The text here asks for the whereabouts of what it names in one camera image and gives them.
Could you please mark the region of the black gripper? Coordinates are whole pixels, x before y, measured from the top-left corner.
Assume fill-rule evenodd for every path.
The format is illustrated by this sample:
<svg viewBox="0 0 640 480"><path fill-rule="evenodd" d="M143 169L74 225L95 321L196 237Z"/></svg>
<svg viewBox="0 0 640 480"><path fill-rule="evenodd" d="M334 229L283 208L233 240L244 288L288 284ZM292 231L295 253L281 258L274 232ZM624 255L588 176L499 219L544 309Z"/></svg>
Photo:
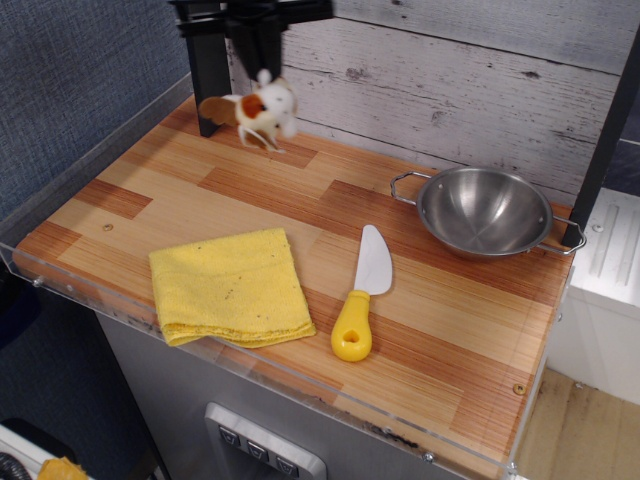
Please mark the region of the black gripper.
<svg viewBox="0 0 640 480"><path fill-rule="evenodd" d="M182 36L225 34L247 76L282 73L282 32L292 24L331 19L332 1L169 1Z"/></svg>

